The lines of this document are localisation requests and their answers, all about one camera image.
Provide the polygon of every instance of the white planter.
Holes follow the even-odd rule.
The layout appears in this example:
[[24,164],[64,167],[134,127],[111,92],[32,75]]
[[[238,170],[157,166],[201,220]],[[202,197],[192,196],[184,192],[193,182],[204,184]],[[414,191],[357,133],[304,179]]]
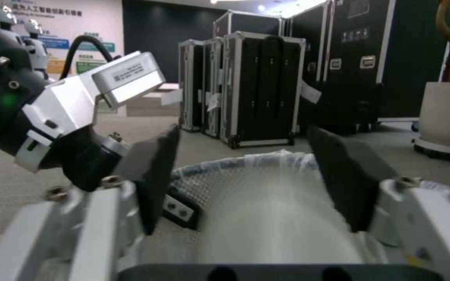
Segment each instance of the white planter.
[[416,144],[450,153],[450,82],[428,82],[420,113]]

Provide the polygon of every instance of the blue sign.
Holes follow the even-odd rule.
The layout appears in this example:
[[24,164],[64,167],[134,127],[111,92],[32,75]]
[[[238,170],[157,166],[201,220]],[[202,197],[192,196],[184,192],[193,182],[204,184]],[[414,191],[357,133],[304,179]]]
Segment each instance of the blue sign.
[[[114,43],[107,43],[107,42],[103,42],[102,44],[105,46],[105,48],[109,52],[114,53],[116,51],[116,44],[114,44]],[[77,49],[78,50],[98,51],[98,49],[95,47],[95,45],[93,45],[90,42],[82,42]]]
[[[22,39],[28,39],[29,36],[22,36]],[[50,38],[50,37],[39,37],[39,41],[43,42],[46,48],[52,49],[69,49],[69,41],[68,39],[60,39],[60,38]]]

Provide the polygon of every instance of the black cable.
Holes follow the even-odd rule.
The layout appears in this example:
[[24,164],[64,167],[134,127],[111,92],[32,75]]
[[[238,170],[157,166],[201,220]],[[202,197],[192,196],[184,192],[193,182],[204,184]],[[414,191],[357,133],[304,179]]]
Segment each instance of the black cable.
[[112,56],[109,53],[109,51],[105,48],[105,46],[100,42],[100,40],[96,39],[95,37],[87,36],[87,35],[80,35],[74,41],[72,42],[72,45],[70,46],[70,49],[67,53],[66,63],[64,66],[64,70],[62,71],[62,74],[60,75],[60,80],[67,77],[68,72],[70,71],[70,66],[72,65],[72,60],[74,58],[75,51],[79,47],[79,45],[82,42],[90,42],[102,53],[105,60],[107,62],[112,61]]

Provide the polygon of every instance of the green sign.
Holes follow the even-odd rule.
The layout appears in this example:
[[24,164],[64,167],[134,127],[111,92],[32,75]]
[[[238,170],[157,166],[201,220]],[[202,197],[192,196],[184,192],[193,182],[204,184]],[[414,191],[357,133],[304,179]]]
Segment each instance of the green sign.
[[[116,51],[116,44],[114,43],[108,43],[108,42],[102,42],[104,47],[109,51],[110,53],[114,53]],[[79,47],[77,47],[78,50],[92,50],[92,51],[98,51],[98,49],[90,42],[82,42],[79,44]]]
[[105,63],[102,62],[76,62],[75,63],[75,70],[77,74],[85,73],[86,71],[90,71],[97,66],[101,66]]

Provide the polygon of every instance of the black wall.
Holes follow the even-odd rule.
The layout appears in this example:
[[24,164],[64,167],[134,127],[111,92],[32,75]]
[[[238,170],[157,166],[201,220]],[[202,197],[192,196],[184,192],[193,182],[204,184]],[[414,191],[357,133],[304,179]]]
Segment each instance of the black wall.
[[178,43],[213,37],[226,11],[144,0],[123,0],[125,53],[151,52],[168,82],[178,82]]

